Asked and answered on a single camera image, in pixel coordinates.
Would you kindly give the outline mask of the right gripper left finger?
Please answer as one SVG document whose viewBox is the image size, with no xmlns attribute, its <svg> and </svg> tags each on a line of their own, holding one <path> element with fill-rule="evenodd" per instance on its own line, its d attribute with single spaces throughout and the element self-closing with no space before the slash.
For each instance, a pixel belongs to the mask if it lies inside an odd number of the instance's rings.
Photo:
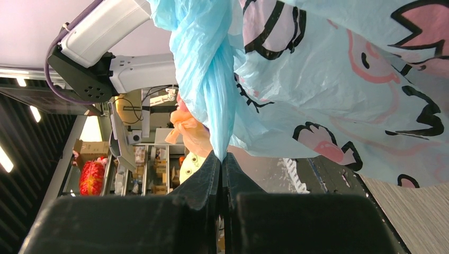
<svg viewBox="0 0 449 254">
<path fill-rule="evenodd" d="M 60 197 L 20 253 L 216 253 L 220 160 L 168 195 Z"/>
</svg>

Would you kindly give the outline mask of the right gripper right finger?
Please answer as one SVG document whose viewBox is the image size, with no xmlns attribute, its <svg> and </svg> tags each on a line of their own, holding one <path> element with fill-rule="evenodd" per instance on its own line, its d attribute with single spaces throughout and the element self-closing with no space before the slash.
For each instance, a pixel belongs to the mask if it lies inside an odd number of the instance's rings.
<svg viewBox="0 0 449 254">
<path fill-rule="evenodd" d="M 268 193 L 229 153 L 226 253 L 406 253 L 378 205 L 364 195 Z"/>
</svg>

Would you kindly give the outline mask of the light blue plastic bag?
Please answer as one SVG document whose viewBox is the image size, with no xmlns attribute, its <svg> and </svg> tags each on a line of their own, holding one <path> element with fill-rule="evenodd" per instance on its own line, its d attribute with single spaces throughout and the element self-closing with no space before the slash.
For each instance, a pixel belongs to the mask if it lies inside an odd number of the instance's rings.
<svg viewBox="0 0 449 254">
<path fill-rule="evenodd" d="M 253 156 L 324 156 L 419 188 L 448 181 L 448 1 L 150 1 L 179 94 Z"/>
</svg>

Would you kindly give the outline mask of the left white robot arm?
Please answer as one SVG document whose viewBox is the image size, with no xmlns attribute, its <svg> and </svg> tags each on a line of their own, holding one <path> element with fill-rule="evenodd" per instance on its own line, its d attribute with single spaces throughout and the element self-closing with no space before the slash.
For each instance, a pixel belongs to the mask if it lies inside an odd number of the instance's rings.
<svg viewBox="0 0 449 254">
<path fill-rule="evenodd" d="M 175 85 L 170 54 L 114 55 L 110 49 L 150 20 L 148 1 L 93 1 L 52 41 L 44 64 L 48 87 L 91 105 L 137 89 Z"/>
</svg>

